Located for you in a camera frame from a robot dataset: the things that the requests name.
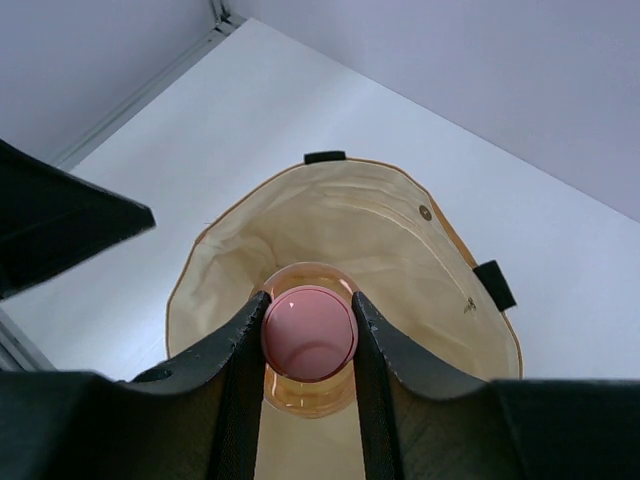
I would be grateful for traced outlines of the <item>tan canvas tote bag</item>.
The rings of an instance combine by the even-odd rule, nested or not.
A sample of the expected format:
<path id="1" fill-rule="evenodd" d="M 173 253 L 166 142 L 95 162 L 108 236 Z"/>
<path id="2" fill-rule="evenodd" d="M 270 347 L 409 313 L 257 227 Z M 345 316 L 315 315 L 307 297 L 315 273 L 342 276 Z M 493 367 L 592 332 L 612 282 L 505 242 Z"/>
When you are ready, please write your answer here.
<path id="1" fill-rule="evenodd" d="M 483 380 L 518 378 L 508 286 L 483 279 L 429 192 L 401 169 L 330 153 L 265 181 L 196 239 L 169 298 L 176 355 L 224 325 L 257 291 L 305 284 L 362 291 L 396 328 Z"/>

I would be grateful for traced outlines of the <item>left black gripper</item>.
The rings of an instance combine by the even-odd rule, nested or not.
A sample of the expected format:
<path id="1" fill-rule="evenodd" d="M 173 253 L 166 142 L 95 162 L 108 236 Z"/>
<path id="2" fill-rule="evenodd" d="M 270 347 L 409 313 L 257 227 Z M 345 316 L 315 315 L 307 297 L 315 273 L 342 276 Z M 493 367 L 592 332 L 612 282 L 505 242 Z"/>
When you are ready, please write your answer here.
<path id="1" fill-rule="evenodd" d="M 155 227 L 151 209 L 1 143 L 1 298 Z"/>

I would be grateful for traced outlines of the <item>orange bottle pink cap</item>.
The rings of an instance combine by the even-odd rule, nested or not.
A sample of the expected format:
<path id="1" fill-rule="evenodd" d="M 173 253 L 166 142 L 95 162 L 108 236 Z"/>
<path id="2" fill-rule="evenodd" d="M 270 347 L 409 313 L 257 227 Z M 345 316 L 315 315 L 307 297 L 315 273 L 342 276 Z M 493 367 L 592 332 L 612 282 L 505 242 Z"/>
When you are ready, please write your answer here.
<path id="1" fill-rule="evenodd" d="M 355 399 L 357 284 L 330 265 L 299 262 L 260 289 L 271 299 L 261 325 L 265 400 L 306 419 L 346 408 Z"/>

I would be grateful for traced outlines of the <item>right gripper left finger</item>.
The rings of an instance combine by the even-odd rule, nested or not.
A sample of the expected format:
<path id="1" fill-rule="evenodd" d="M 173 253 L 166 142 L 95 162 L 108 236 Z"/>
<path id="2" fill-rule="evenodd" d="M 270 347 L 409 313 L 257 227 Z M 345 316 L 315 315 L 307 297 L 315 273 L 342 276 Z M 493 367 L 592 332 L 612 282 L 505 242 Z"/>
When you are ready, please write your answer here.
<path id="1" fill-rule="evenodd" d="M 251 479 L 264 395 L 260 291 L 222 327 L 125 388 L 145 395 L 152 432 L 134 475 L 141 479 Z"/>

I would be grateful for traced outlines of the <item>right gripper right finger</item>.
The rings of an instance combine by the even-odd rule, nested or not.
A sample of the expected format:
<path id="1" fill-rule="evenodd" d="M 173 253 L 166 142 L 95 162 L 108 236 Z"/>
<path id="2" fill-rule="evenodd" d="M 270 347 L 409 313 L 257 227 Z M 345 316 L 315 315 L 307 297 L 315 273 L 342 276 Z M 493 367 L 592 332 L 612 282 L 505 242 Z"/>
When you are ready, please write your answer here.
<path id="1" fill-rule="evenodd" d="M 369 479 L 464 479 L 489 471 L 491 391 L 394 327 L 362 292 L 354 367 Z"/>

